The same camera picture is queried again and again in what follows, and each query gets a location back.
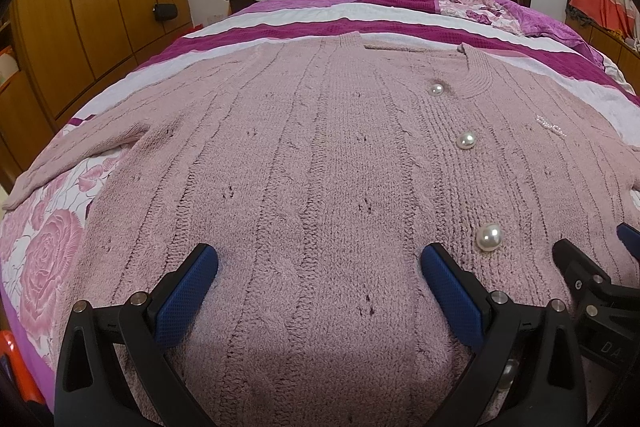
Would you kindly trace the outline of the dark wooden nightstand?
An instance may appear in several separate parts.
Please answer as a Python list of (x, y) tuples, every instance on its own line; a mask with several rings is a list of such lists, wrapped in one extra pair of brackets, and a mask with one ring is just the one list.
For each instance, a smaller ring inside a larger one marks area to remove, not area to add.
[(226, 0), (228, 2), (228, 14), (233, 15), (255, 3), (255, 0)]

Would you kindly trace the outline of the pink knit cardigan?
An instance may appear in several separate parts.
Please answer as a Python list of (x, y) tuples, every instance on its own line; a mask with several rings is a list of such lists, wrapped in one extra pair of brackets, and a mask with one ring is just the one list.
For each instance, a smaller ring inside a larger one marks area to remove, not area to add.
[(8, 211), (124, 145), (61, 286), (48, 367), (75, 301), (119, 305), (212, 245), (218, 277), (169, 358), (221, 426), (426, 421), (466, 361), (420, 274), (429, 243), (528, 305), (568, 295), (559, 239), (639, 280), (615, 233), (639, 221), (639, 143), (468, 44), (348, 35), (197, 62), (55, 138)]

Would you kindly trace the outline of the wooden wardrobe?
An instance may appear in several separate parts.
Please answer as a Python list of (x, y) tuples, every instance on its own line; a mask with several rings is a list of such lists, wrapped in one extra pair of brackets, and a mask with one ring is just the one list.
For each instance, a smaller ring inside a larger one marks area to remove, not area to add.
[[(178, 16), (157, 22), (157, 3)], [(193, 27), (188, 0), (12, 0), (1, 17), (1, 185), (90, 98)]]

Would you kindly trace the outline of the small black hanging bag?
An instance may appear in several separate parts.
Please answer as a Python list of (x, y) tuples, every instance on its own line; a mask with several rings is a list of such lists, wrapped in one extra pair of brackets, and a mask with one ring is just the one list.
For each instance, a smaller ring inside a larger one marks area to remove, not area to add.
[(179, 14), (178, 6), (175, 3), (157, 3), (153, 6), (152, 13), (154, 20), (161, 23), (174, 20)]

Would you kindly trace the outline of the floral pink bed sheet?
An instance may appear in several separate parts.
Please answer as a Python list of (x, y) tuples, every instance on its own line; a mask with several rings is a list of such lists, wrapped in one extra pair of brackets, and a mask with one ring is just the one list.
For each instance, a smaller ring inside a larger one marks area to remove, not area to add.
[(128, 154), (124, 145), (82, 160), (38, 188), (1, 220), (4, 305), (36, 358), (51, 366), (55, 308), (79, 253), (96, 195)]

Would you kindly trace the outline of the red plastic object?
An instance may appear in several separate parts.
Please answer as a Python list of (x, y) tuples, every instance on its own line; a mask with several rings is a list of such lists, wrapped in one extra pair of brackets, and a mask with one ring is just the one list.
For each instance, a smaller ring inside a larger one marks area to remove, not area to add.
[(7, 329), (2, 329), (0, 337), (1, 360), (6, 362), (10, 380), (17, 387), (21, 398), (25, 402), (32, 401), (45, 405), (46, 399), (29, 372), (13, 334)]

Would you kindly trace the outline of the red orange cloth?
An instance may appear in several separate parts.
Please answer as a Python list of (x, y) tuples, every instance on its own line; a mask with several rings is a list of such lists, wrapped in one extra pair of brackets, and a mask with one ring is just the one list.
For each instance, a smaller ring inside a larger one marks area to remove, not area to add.
[(570, 0), (570, 5), (624, 40), (639, 41), (639, 10), (632, 0)]

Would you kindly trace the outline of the purple white striped blanket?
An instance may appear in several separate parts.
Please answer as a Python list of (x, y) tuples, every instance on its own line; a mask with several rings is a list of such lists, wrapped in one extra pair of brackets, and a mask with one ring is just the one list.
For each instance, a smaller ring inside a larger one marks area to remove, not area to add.
[(465, 18), (442, 15), (438, 0), (262, 0), (225, 20), (162, 46), (136, 70), (90, 98), (63, 120), (63, 132), (188, 66), (268, 41), (340, 36), (358, 32), (369, 40), (419, 48), (480, 48), (503, 62), (547, 75), (597, 109), (630, 145), (639, 143), (639, 93), (606, 55), (604, 69), (549, 38), (510, 34)]

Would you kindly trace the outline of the wooden side cabinet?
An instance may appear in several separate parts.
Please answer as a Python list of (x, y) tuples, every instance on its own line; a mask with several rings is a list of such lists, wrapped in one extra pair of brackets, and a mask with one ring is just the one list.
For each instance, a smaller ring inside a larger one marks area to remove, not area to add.
[(639, 53), (616, 35), (600, 27), (571, 6), (566, 9), (565, 23), (584, 38), (590, 46), (606, 55), (623, 73), (634, 92), (639, 93)]

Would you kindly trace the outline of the purple floral quilt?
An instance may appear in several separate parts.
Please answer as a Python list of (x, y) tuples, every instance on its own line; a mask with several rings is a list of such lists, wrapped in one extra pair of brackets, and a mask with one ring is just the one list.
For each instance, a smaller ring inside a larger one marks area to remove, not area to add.
[(512, 35), (549, 38), (604, 69), (600, 52), (585, 42), (574, 29), (554, 18), (512, 0), (438, 0), (442, 15), (465, 18)]

